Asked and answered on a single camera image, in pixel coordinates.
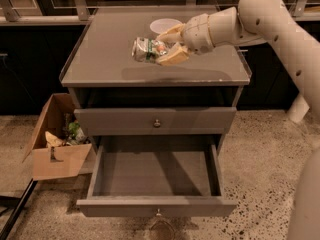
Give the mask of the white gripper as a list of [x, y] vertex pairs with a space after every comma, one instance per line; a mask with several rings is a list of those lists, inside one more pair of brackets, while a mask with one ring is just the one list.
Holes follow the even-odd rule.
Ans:
[[185, 26], [183, 23], [177, 24], [159, 34], [156, 40], [175, 43], [165, 55], [156, 59], [156, 63], [161, 66], [176, 65], [188, 60], [190, 56], [188, 49], [197, 55], [209, 53], [214, 49], [208, 14], [192, 17]]

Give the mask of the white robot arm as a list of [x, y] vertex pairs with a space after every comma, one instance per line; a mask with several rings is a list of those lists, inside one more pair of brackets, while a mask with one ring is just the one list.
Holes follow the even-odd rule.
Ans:
[[[238, 46], [262, 38], [273, 48], [316, 116], [320, 116], [320, 43], [291, 17], [282, 0], [239, 0], [237, 7], [191, 18], [157, 39], [174, 47], [161, 65], [177, 64], [190, 54], [222, 45]], [[301, 172], [291, 213], [288, 240], [320, 240], [320, 152]]]

